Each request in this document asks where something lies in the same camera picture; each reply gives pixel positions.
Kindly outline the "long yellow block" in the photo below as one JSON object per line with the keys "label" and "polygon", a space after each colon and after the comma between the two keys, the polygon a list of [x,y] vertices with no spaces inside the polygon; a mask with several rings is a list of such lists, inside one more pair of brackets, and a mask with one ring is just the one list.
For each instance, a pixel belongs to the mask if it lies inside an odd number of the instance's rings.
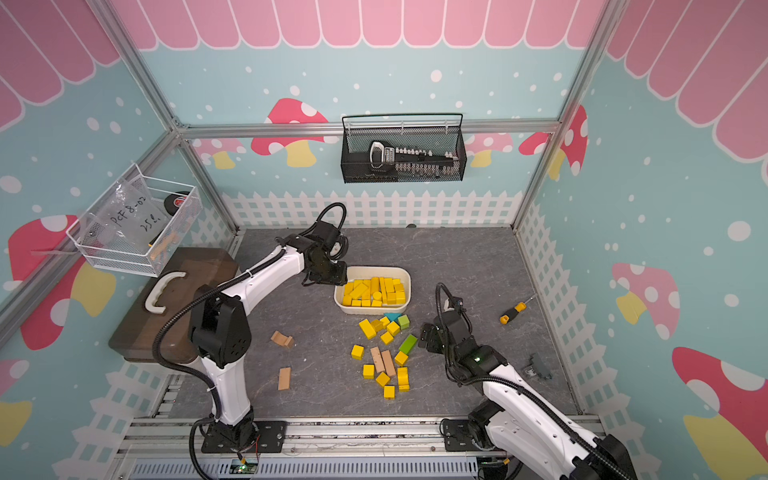
{"label": "long yellow block", "polygon": [[342,305],[343,306],[351,306],[352,305],[352,292],[354,290],[354,283],[349,282],[344,286],[343,289],[343,298],[342,298]]}

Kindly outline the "large yellow front block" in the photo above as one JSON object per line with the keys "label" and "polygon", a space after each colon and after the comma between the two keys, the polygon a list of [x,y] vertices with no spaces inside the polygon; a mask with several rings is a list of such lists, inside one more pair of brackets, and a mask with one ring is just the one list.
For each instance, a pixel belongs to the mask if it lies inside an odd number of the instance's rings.
{"label": "large yellow front block", "polygon": [[350,297],[353,300],[364,300],[370,297],[370,287],[364,281],[354,283],[350,291]]}

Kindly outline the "yellow arch block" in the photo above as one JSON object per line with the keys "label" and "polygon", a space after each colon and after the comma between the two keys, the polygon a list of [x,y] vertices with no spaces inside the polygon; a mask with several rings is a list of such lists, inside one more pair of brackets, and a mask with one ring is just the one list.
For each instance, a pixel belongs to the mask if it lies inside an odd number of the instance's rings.
{"label": "yellow arch block", "polygon": [[408,392],[410,390],[409,371],[407,367],[397,369],[397,384],[400,392]]}

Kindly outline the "yellow cylinder block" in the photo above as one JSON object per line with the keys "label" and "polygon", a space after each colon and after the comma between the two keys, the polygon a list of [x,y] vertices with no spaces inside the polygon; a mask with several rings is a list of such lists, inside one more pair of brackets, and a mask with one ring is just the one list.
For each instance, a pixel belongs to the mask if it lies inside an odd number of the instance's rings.
{"label": "yellow cylinder block", "polygon": [[380,281],[378,277],[373,277],[370,280],[370,292],[372,298],[380,298]]}

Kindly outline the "small yellow cube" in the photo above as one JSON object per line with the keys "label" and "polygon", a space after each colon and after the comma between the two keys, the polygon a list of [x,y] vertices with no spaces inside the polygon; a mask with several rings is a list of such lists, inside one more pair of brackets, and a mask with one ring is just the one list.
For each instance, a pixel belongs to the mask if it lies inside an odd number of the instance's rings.
{"label": "small yellow cube", "polygon": [[390,295],[390,298],[394,300],[396,305],[402,305],[407,302],[407,295],[401,283],[394,284],[394,292]]}

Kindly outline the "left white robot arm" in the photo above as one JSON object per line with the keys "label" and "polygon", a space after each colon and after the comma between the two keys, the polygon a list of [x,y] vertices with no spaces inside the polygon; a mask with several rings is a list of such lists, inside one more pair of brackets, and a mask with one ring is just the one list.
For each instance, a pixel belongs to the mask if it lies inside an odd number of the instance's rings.
{"label": "left white robot arm", "polygon": [[[342,233],[346,217],[344,203],[327,205],[309,227],[278,238],[272,252],[239,275],[215,287],[199,287],[193,300],[156,334],[151,347],[156,363],[196,377],[212,399],[212,413],[195,421],[188,437],[190,461],[200,478],[210,476],[197,458],[197,433],[220,438],[223,447],[239,457],[260,440],[244,373],[245,355],[252,342],[248,315],[269,294],[299,274],[304,276],[304,287],[344,285],[347,264],[342,258],[349,247]],[[171,361],[162,352],[165,336],[186,315],[190,317],[189,341],[202,360],[200,370]]]}

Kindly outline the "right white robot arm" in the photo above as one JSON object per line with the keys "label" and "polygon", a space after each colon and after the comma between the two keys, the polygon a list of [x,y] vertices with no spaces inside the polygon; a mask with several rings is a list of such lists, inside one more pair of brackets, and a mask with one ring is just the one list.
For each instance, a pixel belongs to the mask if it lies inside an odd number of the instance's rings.
{"label": "right white robot arm", "polygon": [[635,479],[625,445],[582,427],[532,389],[508,360],[477,343],[463,300],[439,282],[436,317],[419,346],[443,358],[449,381],[473,387],[484,401],[468,415],[471,441],[502,450],[542,479]]}

